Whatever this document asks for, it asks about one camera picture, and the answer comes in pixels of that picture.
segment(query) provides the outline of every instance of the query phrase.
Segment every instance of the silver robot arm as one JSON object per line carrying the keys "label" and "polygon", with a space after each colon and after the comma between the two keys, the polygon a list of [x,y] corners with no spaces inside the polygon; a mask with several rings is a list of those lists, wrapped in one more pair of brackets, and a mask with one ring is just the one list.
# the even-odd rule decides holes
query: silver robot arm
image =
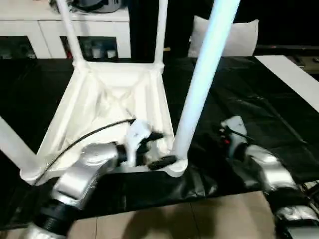
{"label": "silver robot arm", "polygon": [[124,145],[111,142],[90,144],[83,148],[79,159],[59,178],[50,200],[20,238],[66,238],[99,179],[119,164],[134,167],[138,148],[147,141],[162,137],[163,134],[153,133],[145,122],[135,120],[128,130]]}
{"label": "silver robot arm", "polygon": [[282,239],[319,238],[319,218],[289,171],[268,150],[247,142],[240,116],[222,123],[230,141],[228,156],[241,160],[261,184]]}

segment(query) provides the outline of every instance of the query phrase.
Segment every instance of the white pillow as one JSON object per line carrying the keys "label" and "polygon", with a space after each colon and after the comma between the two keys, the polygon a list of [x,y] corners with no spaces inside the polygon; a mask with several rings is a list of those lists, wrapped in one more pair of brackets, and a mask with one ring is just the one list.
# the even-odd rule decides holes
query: white pillow
{"label": "white pillow", "polygon": [[[198,57],[204,41],[209,20],[194,18],[194,30],[188,51],[189,57]],[[258,20],[233,24],[225,45],[223,56],[252,56],[258,39]]]}

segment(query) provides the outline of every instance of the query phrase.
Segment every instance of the black cable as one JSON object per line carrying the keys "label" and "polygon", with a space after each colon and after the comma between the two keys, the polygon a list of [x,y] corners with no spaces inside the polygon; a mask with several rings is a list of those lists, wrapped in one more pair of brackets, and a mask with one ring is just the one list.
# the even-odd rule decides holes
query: black cable
{"label": "black cable", "polygon": [[255,141],[253,138],[251,138],[251,137],[249,137],[249,136],[246,136],[246,135],[243,135],[243,134],[241,134],[241,133],[238,133],[238,132],[236,132],[236,131],[233,131],[232,129],[230,129],[230,128],[228,128],[228,127],[225,129],[225,131],[229,131],[229,132],[231,132],[231,133],[233,133],[233,134],[236,134],[236,135],[238,135],[238,136],[241,136],[241,137],[243,137],[243,138],[245,138],[245,139],[247,139],[247,140],[249,140],[249,141],[251,141],[251,142],[254,142],[254,141]]}
{"label": "black cable", "polygon": [[[49,163],[49,165],[46,167],[46,169],[44,170],[44,172],[35,180],[35,182],[32,184],[32,186],[36,186],[39,181],[45,176],[45,174],[47,173],[47,171],[55,164],[55,162],[65,154],[65,152],[69,151],[71,148],[73,148],[75,145],[77,145],[79,142],[85,140],[86,138],[100,132],[100,131],[103,131],[105,129],[108,129],[108,128],[111,128],[111,127],[114,127],[114,126],[117,126],[119,124],[123,124],[123,123],[129,123],[129,124],[132,124],[133,122],[135,121],[135,119],[126,119],[126,120],[122,120],[122,121],[119,121],[119,122],[116,122],[116,123],[112,123],[112,124],[109,124],[107,126],[104,126],[104,127],[101,127],[101,128],[98,128],[82,137],[80,137],[79,139],[77,139],[76,141],[74,141],[73,143],[71,143],[69,146],[67,146],[51,163]],[[21,203],[20,205],[23,204],[23,202],[26,200],[26,198],[33,192],[34,190],[34,187],[33,189],[31,189],[29,192],[27,192],[24,197],[22,198],[21,200]],[[11,222],[13,221],[13,219],[15,218],[15,215],[17,214],[17,212],[21,212],[21,206],[18,206],[16,208],[16,211],[14,212],[12,218],[11,218]]]}

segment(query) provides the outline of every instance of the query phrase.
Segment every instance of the black tablecloth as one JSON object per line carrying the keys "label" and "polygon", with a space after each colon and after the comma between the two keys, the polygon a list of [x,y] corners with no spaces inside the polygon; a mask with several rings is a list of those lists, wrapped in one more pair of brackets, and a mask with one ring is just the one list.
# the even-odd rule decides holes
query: black tablecloth
{"label": "black tablecloth", "polygon": [[[72,75],[71,61],[1,63],[0,114],[36,152]],[[188,58],[166,62],[163,80],[174,130],[194,65]],[[249,171],[239,162],[227,162],[219,147],[218,126],[233,115],[242,116],[249,136],[277,154],[298,182],[319,178],[319,114],[257,59],[223,58],[196,129],[185,174],[180,178],[164,172],[106,175],[81,217],[258,190]],[[56,179],[35,187],[25,199],[31,187],[4,155],[0,157],[3,229],[28,222]]]}

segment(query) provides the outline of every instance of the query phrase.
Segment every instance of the white cabinet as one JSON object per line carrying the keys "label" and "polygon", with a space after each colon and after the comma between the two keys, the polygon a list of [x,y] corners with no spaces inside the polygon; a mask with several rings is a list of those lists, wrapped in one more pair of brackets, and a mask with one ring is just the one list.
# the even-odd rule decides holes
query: white cabinet
{"label": "white cabinet", "polygon": [[7,46],[3,45],[3,37],[6,37],[8,42],[12,42],[17,39],[17,45],[19,45],[19,42],[21,42],[22,39],[21,37],[23,36],[25,36],[29,42],[24,40],[22,41],[25,42],[26,45],[31,45],[30,49],[33,49],[37,58],[51,58],[51,54],[44,40],[38,21],[0,21],[0,38],[2,41],[2,46],[0,48],[2,52],[8,51],[8,54],[11,54],[10,51],[17,51],[17,49],[9,49],[10,47],[5,49]]}
{"label": "white cabinet", "polygon": [[[63,23],[61,21],[40,21],[39,23],[52,58],[66,58],[65,45],[61,39],[61,37],[66,36]],[[131,57],[128,22],[73,21],[73,26],[79,37],[95,39],[101,37],[101,41],[111,41],[113,38],[117,56],[119,58]]]}
{"label": "white cabinet", "polygon": [[[108,14],[72,13],[71,19],[85,59],[92,52],[99,53],[98,47],[106,58],[109,52],[119,58],[131,57],[127,8]],[[27,36],[37,58],[66,58],[65,35],[61,16],[50,8],[48,0],[0,0],[0,44],[2,36]],[[88,45],[95,50],[85,50]]]}

